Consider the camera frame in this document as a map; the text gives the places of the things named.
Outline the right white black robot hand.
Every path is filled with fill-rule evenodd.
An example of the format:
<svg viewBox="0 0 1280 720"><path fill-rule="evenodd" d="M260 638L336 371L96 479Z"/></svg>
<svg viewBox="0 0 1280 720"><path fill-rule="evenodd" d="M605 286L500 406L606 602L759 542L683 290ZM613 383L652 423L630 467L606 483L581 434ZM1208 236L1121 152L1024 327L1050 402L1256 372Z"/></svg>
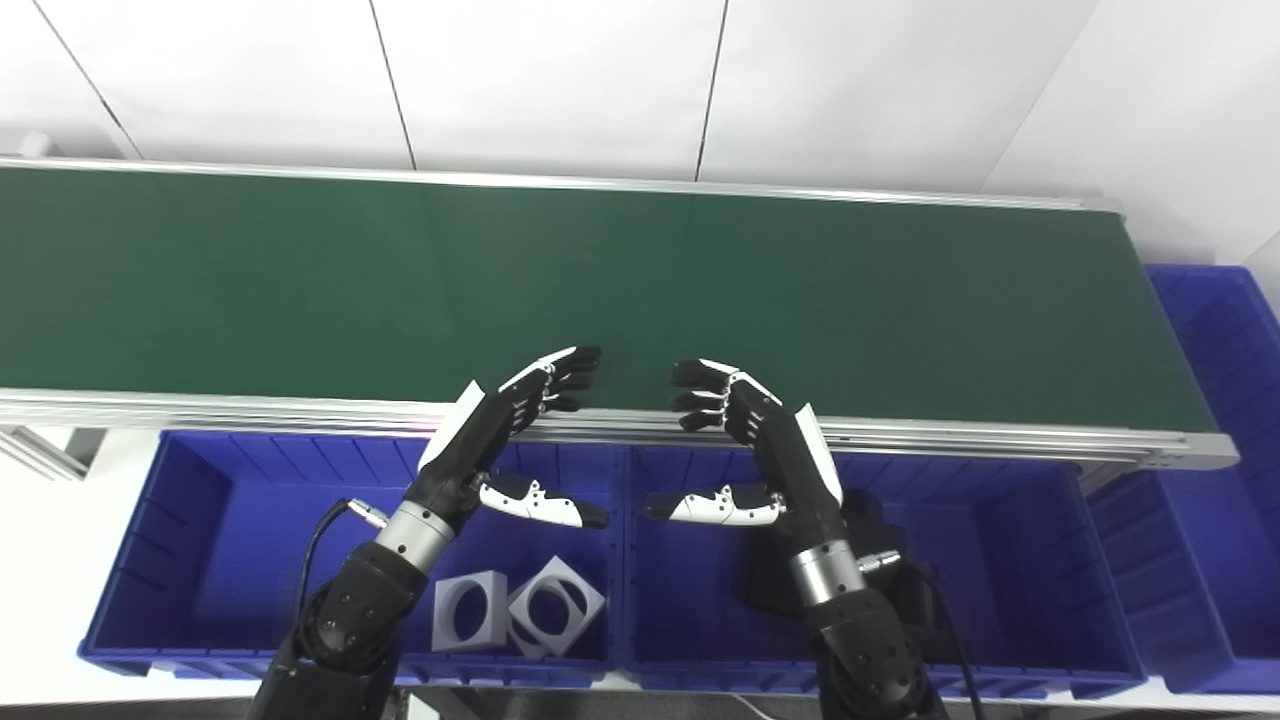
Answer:
<svg viewBox="0 0 1280 720"><path fill-rule="evenodd" d="M745 370L710 359L677 361L669 383L686 432L719 429L751 450L762 482L650 493L648 518L714 527L767 528L790 557L823 556L849 542L844 491L812 405L785 406Z"/></svg>

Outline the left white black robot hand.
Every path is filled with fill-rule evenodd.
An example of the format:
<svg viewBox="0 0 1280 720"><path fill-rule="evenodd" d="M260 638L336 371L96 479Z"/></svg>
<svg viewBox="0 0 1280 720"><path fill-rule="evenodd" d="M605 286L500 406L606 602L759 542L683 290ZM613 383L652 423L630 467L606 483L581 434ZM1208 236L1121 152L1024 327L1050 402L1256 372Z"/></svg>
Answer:
<svg viewBox="0 0 1280 720"><path fill-rule="evenodd" d="M573 392L591 387L600 357L595 346L572 346L534 360L493 392L471 383L428 442L404 500L442 519L454 533L481 506L561 527L607 528L611 514L602 506L571 498L532 478L493 471L508 443L536 419L580 410Z"/></svg>

